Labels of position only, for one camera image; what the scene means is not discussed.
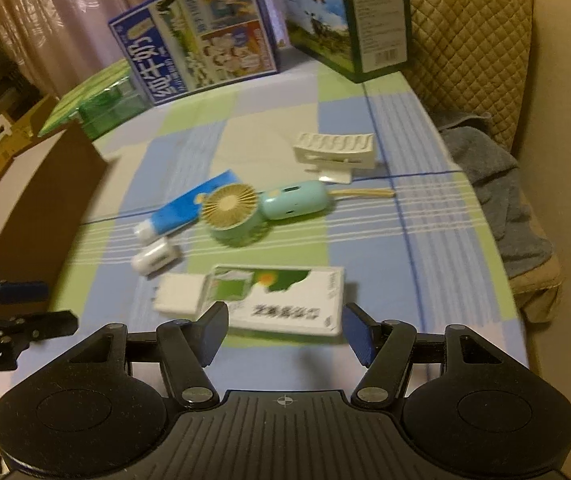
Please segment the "green tissue pack bundle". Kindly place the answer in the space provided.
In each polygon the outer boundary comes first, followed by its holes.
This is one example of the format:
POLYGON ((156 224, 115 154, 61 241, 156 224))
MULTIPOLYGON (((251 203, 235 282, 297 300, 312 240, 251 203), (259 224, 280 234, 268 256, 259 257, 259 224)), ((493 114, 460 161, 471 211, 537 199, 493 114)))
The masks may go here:
POLYGON ((78 122, 90 140, 98 139, 151 107, 125 58, 103 68, 63 96, 38 133, 78 122))

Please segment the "blue cream tube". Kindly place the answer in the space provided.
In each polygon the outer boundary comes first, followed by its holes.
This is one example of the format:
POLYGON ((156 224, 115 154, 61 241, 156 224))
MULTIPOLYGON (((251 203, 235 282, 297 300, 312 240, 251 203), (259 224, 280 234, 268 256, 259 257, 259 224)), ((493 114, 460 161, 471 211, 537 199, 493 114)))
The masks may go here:
POLYGON ((227 170, 218 176, 197 185, 192 190, 160 207, 151 217, 134 227, 134 235, 143 246, 152 244, 161 237, 168 235, 194 222, 200 214, 200 207, 205 198, 222 186, 238 183, 236 174, 227 170))

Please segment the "checkered tablecloth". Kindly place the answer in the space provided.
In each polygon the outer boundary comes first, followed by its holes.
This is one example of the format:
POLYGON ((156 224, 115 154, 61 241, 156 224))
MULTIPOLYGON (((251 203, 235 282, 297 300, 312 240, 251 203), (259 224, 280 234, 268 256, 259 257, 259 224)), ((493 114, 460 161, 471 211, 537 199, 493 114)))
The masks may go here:
POLYGON ((26 148, 0 183, 0 281, 69 310, 0 396, 99 328, 156 330, 227 301, 206 375, 229 390, 351 391, 353 302, 420 333, 470 327, 526 361, 523 326, 473 186, 406 76, 354 84, 295 50, 279 73, 150 108, 89 141, 26 148))

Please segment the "teal handheld fan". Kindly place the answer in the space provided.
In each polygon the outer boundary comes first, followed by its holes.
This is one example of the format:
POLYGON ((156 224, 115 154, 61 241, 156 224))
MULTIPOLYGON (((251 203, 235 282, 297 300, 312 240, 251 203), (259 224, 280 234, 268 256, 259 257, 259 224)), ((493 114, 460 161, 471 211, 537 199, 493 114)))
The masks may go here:
POLYGON ((232 183, 209 194, 200 207, 200 222, 217 242, 243 246, 258 240, 271 222, 320 214, 333 198, 320 181, 305 181, 259 192, 246 183, 232 183))

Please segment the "quilted beige chair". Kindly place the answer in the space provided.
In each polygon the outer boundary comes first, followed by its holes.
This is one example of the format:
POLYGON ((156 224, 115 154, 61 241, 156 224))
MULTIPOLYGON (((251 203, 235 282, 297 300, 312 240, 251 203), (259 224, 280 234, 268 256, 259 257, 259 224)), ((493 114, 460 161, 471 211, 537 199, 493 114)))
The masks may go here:
MULTIPOLYGON (((532 0, 410 0, 410 8, 412 60, 404 75, 433 122, 453 112, 487 116, 488 135, 511 154, 531 53, 532 0)), ((551 322, 562 285, 555 250, 509 285, 527 322, 551 322)))

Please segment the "brown white storage box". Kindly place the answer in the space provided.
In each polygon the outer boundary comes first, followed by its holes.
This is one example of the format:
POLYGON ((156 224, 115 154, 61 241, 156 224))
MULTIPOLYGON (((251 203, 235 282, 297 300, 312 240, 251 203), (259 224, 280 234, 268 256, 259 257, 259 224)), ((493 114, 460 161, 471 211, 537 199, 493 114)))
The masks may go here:
POLYGON ((0 175, 0 281, 54 291, 106 170, 76 122, 13 157, 0 175))

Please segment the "white charger plug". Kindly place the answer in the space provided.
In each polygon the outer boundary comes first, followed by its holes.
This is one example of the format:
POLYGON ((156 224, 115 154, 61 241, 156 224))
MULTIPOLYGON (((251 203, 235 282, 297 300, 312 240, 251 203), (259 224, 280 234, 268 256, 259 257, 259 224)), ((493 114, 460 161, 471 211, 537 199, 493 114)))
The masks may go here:
POLYGON ((153 308, 177 318, 195 318, 206 282, 205 274, 165 274, 155 289, 153 308))

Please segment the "small white tube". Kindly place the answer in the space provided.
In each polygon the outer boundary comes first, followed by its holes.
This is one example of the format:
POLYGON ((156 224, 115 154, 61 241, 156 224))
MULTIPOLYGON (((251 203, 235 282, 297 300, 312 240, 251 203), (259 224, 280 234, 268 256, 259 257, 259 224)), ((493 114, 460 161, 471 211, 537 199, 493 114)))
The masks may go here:
POLYGON ((144 247, 131 259, 131 266, 136 273, 149 276, 180 257, 180 249, 167 237, 162 237, 144 247))

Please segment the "blue milk carton box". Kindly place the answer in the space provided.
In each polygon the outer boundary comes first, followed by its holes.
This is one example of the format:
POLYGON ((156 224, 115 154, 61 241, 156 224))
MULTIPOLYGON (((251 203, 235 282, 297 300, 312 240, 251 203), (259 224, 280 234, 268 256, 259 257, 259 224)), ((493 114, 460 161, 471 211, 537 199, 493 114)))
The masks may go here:
POLYGON ((280 71, 264 0, 146 0, 108 26, 154 106, 280 71))

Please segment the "wooden sticks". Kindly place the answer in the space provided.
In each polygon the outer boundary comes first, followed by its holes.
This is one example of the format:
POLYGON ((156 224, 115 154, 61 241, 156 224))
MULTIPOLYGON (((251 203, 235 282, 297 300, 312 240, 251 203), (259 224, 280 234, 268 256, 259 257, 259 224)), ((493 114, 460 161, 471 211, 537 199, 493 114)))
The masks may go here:
POLYGON ((331 190, 328 194, 336 198, 344 197, 369 197, 369 198, 393 198, 396 193, 389 188, 348 188, 348 190, 331 190))

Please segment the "green white medicine box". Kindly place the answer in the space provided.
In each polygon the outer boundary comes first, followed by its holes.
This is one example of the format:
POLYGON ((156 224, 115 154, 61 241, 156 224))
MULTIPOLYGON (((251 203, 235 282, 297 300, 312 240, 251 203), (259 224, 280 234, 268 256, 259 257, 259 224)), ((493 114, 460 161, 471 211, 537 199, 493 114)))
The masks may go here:
POLYGON ((340 266, 214 266, 200 310, 228 306, 229 326, 270 334, 334 337, 341 332, 345 271, 340 266))

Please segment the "grey blue towel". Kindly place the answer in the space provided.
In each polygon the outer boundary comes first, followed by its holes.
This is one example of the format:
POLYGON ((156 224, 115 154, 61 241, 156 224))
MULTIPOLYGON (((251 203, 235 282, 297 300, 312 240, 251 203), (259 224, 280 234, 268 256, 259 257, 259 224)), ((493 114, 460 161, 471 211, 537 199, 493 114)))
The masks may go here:
POLYGON ((534 231, 532 211, 522 198, 519 163, 488 135, 488 121, 487 116, 462 112, 434 118, 482 206, 507 275, 515 278, 546 263, 553 247, 534 231))

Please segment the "white hair clip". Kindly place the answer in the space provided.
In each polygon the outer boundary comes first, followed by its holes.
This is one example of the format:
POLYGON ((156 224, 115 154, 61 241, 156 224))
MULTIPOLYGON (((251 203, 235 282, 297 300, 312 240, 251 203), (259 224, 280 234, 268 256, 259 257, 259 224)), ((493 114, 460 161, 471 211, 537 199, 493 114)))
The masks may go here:
POLYGON ((349 184, 356 170, 374 170, 373 133, 302 132, 293 145, 296 160, 313 167, 322 182, 349 184))

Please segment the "green milk gift box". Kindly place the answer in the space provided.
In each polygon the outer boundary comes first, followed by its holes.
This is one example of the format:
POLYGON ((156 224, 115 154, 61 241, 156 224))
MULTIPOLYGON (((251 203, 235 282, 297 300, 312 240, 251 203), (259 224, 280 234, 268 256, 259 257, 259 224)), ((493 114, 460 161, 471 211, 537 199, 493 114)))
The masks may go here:
POLYGON ((292 47, 357 84, 409 61, 409 0, 280 1, 292 47))

